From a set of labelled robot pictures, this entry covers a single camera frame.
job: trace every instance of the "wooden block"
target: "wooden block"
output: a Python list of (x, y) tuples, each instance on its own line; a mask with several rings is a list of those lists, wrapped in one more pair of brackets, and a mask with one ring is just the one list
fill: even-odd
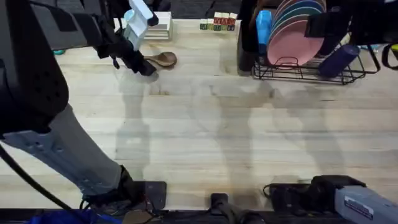
[(200, 19), (200, 29), (207, 30), (207, 19)]
[(228, 31), (234, 31), (235, 30), (235, 25), (228, 25), (227, 30)]
[(222, 13), (221, 16), (221, 25), (228, 25), (229, 13)]
[(235, 25), (236, 18), (238, 18), (238, 15), (235, 13), (230, 13), (228, 17), (228, 25)]
[(214, 13), (214, 24), (221, 24), (221, 19), (223, 17), (223, 14), (220, 12), (215, 12)]
[(207, 19), (207, 29), (214, 30), (214, 19)]
[(220, 31), (221, 30), (221, 24), (214, 24), (214, 31)]

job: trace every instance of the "blue plate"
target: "blue plate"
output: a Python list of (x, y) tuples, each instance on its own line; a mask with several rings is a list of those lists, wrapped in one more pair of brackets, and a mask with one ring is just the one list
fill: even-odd
[(294, 3), (291, 6), (287, 7), (286, 9), (284, 9), (284, 11), (282, 13), (280, 13), (277, 18), (274, 19), (272, 28), (274, 28), (275, 24), (280, 22), (281, 19), (284, 19), (284, 20), (289, 19), (289, 17), (286, 17), (286, 14), (288, 14), (289, 12), (292, 12), (296, 9), (303, 8), (303, 7), (312, 7), (314, 9), (318, 9), (320, 12), (324, 11), (323, 6), (314, 0), (299, 1), (299, 2)]

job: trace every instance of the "pink plate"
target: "pink plate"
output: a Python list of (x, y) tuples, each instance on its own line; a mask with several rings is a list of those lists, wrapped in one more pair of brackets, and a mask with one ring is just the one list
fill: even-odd
[[(287, 7), (293, 5), (296, 2), (299, 2), (300, 0), (284, 0), (279, 4), (279, 7), (277, 8), (273, 21), (276, 21), (278, 19), (278, 16), (280, 13), (282, 13)], [(314, 0), (318, 3), (320, 3), (323, 6), (324, 11), (326, 11), (326, 2), (325, 0)]]
[(267, 49), (268, 60), (271, 64), (303, 65), (317, 54), (322, 46), (323, 38), (304, 37), (307, 22), (307, 20), (293, 22), (273, 36)]

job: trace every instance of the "plate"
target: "plate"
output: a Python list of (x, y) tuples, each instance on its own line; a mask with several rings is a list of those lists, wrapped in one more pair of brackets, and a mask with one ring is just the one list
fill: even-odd
[(275, 33), (269, 41), (267, 51), (271, 64), (303, 65), (317, 54), (323, 38), (304, 37), (307, 22), (307, 20), (293, 22)]
[[(291, 6), (292, 4), (295, 4), (301, 0), (285, 0), (281, 4), (279, 4), (279, 7), (277, 8), (275, 14), (274, 14), (274, 20), (276, 20), (281, 12), (285, 10), (285, 8)], [(323, 6), (323, 12), (326, 12), (326, 1), (325, 0), (312, 0), (316, 1), (317, 3), (321, 4)]]
[(285, 21), (281, 22), (269, 35), (269, 40), (272, 39), (273, 34), (277, 34), (281, 29), (283, 29), (284, 27), (286, 27), (287, 25), (297, 22), (297, 21), (304, 21), (304, 20), (308, 20), (309, 15), (298, 15), (298, 16), (293, 16), (290, 17), (288, 19), (286, 19)]
[(301, 9), (304, 7), (312, 7), (314, 9), (317, 9), (319, 11), (319, 13), (324, 12), (323, 7), (321, 4), (319, 4), (316, 1), (313, 0), (305, 0), (305, 1), (299, 1), (296, 2), (295, 4), (287, 7), (283, 12), (281, 12), (274, 20), (272, 23), (272, 27), (275, 26), (276, 23), (280, 22), (283, 18), (284, 19), (288, 19), (289, 17), (285, 17), (287, 14), (295, 11), (296, 9)]
[(275, 24), (272, 25), (271, 33), (273, 33), (274, 29), (276, 29), (281, 23), (283, 23), (284, 21), (288, 20), (291, 17), (301, 16), (301, 15), (309, 16), (320, 13), (322, 12), (313, 7), (301, 7), (299, 9), (294, 9), (293, 11), (290, 11), (287, 14), (283, 15)]

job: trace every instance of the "light wood tabletop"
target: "light wood tabletop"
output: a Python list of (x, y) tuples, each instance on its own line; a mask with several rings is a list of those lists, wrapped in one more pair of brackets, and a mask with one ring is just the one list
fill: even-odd
[[(235, 32), (174, 20), (173, 40), (145, 41), (144, 55), (174, 52), (152, 77), (116, 70), (91, 48), (57, 60), (70, 104), (95, 142), (133, 179), (168, 184), (168, 209), (201, 209), (212, 192), (263, 208), (262, 187), (346, 174), (398, 202), (398, 74), (346, 86), (240, 77)], [(67, 179), (7, 147), (56, 196), (77, 207)], [(0, 207), (56, 208), (0, 162)]]

